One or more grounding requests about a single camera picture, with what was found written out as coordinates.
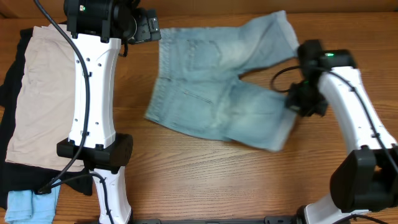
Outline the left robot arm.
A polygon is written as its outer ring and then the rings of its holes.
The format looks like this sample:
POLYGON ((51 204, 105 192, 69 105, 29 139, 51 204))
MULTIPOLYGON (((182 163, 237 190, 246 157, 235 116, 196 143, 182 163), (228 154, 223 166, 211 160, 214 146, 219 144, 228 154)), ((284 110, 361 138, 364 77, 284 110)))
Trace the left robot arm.
POLYGON ((98 194, 99 223, 131 223, 125 168, 133 138, 113 121, 116 64, 129 45, 161 39, 154 9, 139 1, 67 0, 67 30, 75 52, 75 107, 71 131, 57 144, 60 157, 83 161, 98 194))

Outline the light blue denim shorts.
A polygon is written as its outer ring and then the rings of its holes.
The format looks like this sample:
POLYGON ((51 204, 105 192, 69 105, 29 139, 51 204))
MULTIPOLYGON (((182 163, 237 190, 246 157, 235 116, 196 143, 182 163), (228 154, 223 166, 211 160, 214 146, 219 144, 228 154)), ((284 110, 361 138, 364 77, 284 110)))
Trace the light blue denim shorts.
POLYGON ((285 96, 241 75, 294 58, 299 42, 284 11, 240 27, 168 28, 145 117, 196 138, 280 151, 296 114, 285 96))

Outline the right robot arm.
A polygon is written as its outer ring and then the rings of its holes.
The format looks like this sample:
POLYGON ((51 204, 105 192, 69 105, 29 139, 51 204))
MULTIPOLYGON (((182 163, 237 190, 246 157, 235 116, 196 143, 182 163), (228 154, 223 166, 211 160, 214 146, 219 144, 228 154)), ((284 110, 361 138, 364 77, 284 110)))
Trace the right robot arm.
POLYGON ((303 80, 285 105, 299 116, 323 116, 331 107, 347 151, 330 178, 329 193, 302 207, 299 223, 349 223, 397 206, 397 141, 379 119, 348 50, 323 50, 319 40, 298 47, 303 80))

